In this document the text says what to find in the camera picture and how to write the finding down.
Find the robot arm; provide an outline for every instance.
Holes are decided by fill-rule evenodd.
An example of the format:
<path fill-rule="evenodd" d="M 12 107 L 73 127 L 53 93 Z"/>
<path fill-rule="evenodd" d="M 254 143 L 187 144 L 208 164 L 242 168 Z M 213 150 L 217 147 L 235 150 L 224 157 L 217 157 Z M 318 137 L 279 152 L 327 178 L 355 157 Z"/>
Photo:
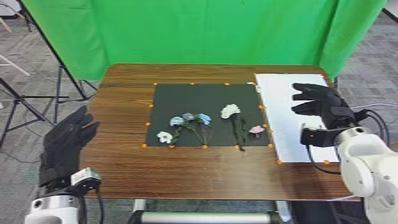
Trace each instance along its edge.
<path fill-rule="evenodd" d="M 373 224 L 398 222 L 398 153 L 363 127 L 341 132 L 338 139 L 341 177 Z"/>
<path fill-rule="evenodd" d="M 295 100 L 313 100 L 291 108 L 295 113 L 322 117 L 327 130 L 304 127 L 302 144 L 338 146 L 341 177 L 347 188 L 364 198 L 373 224 L 398 223 L 398 153 L 382 139 L 357 125 L 357 114 L 334 90 L 313 84 L 293 84 L 302 91 Z"/>
<path fill-rule="evenodd" d="M 44 136 L 39 185 L 43 193 L 30 203 L 25 224 L 78 224 L 82 200 L 100 187 L 101 178 L 91 168 L 78 171 L 80 150 L 96 136 L 100 123 L 87 108 L 68 116 Z"/>

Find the wooden table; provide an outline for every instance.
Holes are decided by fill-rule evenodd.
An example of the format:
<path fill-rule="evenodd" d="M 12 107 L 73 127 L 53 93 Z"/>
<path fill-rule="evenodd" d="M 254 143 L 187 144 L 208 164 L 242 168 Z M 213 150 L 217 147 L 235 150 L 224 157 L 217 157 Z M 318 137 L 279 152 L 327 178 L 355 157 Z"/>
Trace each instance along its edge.
<path fill-rule="evenodd" d="M 82 167 L 103 177 L 105 198 L 325 200 L 350 195 L 341 177 L 309 164 L 277 164 L 268 147 L 146 147 L 155 83 L 247 83 L 254 73 L 323 74 L 313 66 L 140 65 L 110 67 L 91 113 L 101 122 Z M 323 165 L 338 169 L 338 164 Z"/>

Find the metal stand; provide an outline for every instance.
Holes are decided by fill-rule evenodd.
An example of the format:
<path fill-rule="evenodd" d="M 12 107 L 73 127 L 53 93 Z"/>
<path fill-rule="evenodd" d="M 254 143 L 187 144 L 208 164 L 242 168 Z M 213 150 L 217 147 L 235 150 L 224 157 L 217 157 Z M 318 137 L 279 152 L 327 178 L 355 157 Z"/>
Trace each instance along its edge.
<path fill-rule="evenodd" d="M 60 98 L 64 98 L 64 97 L 60 97 L 62 71 L 68 71 L 68 70 L 66 70 L 66 67 L 60 65 L 60 66 L 59 66 L 59 76 L 57 76 L 57 93 L 55 93 L 55 114 L 53 114 L 53 123 L 55 123 L 55 124 L 57 124 L 57 122 L 59 122 L 59 104 L 62 104 L 62 103 L 66 103 L 66 102 L 71 102 L 71 101 L 85 101 L 85 100 L 89 100 L 91 97 L 92 97 L 92 96 L 87 97 L 87 95 L 85 95 L 85 91 L 84 91 L 84 83 L 82 83 L 82 81 L 76 82 L 76 80 L 75 80 L 71 74 L 66 72 L 68 78 L 69 78 L 71 83 L 73 83 L 73 85 L 75 85 L 75 87 L 76 87 L 76 90 L 78 90 L 78 92 L 80 92 L 80 95 L 82 95 L 84 97 L 82 97 L 82 99 L 76 99 L 76 100 L 59 100 Z M 85 80 L 84 80 L 84 82 L 87 83 L 87 85 L 91 86 L 91 88 L 92 88 L 94 90 L 98 90 L 98 88 L 94 87 L 94 85 L 92 85 Z"/>
<path fill-rule="evenodd" d="M 76 82 L 76 80 L 75 80 L 75 78 L 73 78 L 73 75 L 71 75 L 71 72 L 69 72 L 69 70 L 68 70 L 64 61 L 62 61 L 62 59 L 60 59 L 60 57 L 59 57 L 59 54 L 57 54 L 55 48 L 53 48 L 53 45 L 52 45 L 52 43 L 50 43 L 50 41 L 48 41 L 48 39 L 46 39 L 44 32 L 43 32 L 41 27 L 39 27 L 39 24 L 37 24 L 37 22 L 36 22 L 34 16 L 32 16 L 32 14 L 30 14 L 30 12 L 28 12 L 28 8 L 27 8 L 27 6 L 25 6 L 25 4 L 23 4 L 23 1 L 18 0 L 18 2 L 20 2 L 20 4 L 21 4 L 21 8 L 23 8 L 23 11 L 25 11 L 25 13 L 27 13 L 27 16 L 25 16 L 25 17 L 30 18 L 30 20 L 27 20 L 27 24 L 28 24 L 28 22 L 34 24 L 34 26 L 36 26 L 36 28 L 37 28 L 37 31 L 39 31 L 39 34 L 41 34 L 41 38 L 43 38 L 43 40 L 44 40 L 44 42 L 46 42 L 46 45 L 48 45 L 50 50 L 52 50 L 52 52 L 53 52 L 53 56 L 55 56 L 55 58 L 57 58 L 57 60 L 59 60 L 59 64 L 60 64 L 60 67 L 59 67 L 59 77 L 60 77 L 60 75 L 62 75 L 62 70 L 64 70 L 64 71 L 66 71 L 68 78 L 69 78 L 71 83 L 73 83 L 73 86 L 75 86 L 75 88 L 76 88 L 76 90 L 78 90 L 78 94 L 80 94 L 80 96 L 82 96 L 82 98 L 80 98 L 78 100 L 69 100 L 69 101 L 85 101 L 85 100 L 91 99 L 91 97 L 85 95 L 84 90 L 82 90 L 82 88 L 80 88 L 80 86 L 78 86 L 78 82 Z M 85 82 L 87 85 L 92 87 L 92 89 L 96 89 L 96 87 L 92 86 L 92 84 L 91 84 L 87 81 L 84 81 L 84 82 Z"/>
<path fill-rule="evenodd" d="M 283 224 L 277 213 L 146 212 L 146 200 L 137 199 L 128 224 Z"/>
<path fill-rule="evenodd" d="M 27 126 L 28 124 L 36 123 L 37 121 L 46 121 L 52 125 L 53 125 L 53 122 L 50 121 L 50 119 L 46 118 L 44 114 L 46 114 L 46 111 L 48 111 L 48 107 L 43 111 L 43 113 L 37 111 L 37 109 L 34 108 L 34 106 L 30 105 L 30 103 L 27 102 L 25 99 L 55 99 L 55 98 L 68 98 L 68 96 L 23 96 L 16 93 L 12 87 L 9 86 L 7 82 L 4 81 L 4 79 L 0 78 L 0 85 L 4 86 L 7 92 L 9 92 L 9 96 L 14 98 L 14 102 L 12 102 L 12 107 L 11 107 L 11 114 L 9 114 L 9 118 L 7 118 L 7 122 L 5 122 L 5 127 L 4 127 L 4 133 L 2 133 L 2 138 L 0 138 L 0 149 L 2 149 L 2 146 L 4 146 L 4 140 L 5 140 L 5 137 L 7 137 L 7 133 L 11 131 L 14 131 L 18 128 L 21 128 L 23 126 Z M 18 105 L 23 105 L 25 108 L 28 109 L 30 113 L 34 114 L 36 116 L 36 119 L 30 120 L 28 122 L 25 122 L 23 124 L 20 124 L 18 126 L 14 126 L 11 128 L 11 123 L 12 123 L 12 118 L 14 118 L 14 113 L 16 113 L 16 106 Z"/>

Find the white flower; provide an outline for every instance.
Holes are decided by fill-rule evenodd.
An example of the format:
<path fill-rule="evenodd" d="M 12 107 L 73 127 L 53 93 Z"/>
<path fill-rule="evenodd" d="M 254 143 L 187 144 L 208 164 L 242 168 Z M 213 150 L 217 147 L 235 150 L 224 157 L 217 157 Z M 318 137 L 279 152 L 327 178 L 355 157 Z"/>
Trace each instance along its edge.
<path fill-rule="evenodd" d="M 240 114 L 240 108 L 238 108 L 236 104 L 227 104 L 227 106 L 224 107 L 224 109 L 220 111 L 220 117 L 224 119 L 227 119 L 233 114 Z"/>
<path fill-rule="evenodd" d="M 156 136 L 158 136 L 160 142 L 171 144 L 171 140 L 172 140 L 171 133 L 162 131 Z"/>

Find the blue flower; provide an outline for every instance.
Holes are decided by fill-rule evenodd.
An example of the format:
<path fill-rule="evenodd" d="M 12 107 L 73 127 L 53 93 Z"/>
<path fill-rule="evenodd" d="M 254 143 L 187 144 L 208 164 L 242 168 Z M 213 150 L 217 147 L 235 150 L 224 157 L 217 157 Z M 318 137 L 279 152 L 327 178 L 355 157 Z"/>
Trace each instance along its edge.
<path fill-rule="evenodd" d="M 171 126 L 180 126 L 183 124 L 183 118 L 181 117 L 174 117 L 171 119 Z"/>
<path fill-rule="evenodd" d="M 210 117 L 206 114 L 199 114 L 199 115 L 197 115 L 197 118 L 199 118 L 203 124 L 204 124 L 204 125 L 210 125 L 211 117 Z"/>
<path fill-rule="evenodd" d="M 196 119 L 194 114 L 192 114 L 192 113 L 185 113 L 185 114 L 183 114 L 183 119 L 185 119 L 187 121 L 194 121 L 194 119 Z"/>

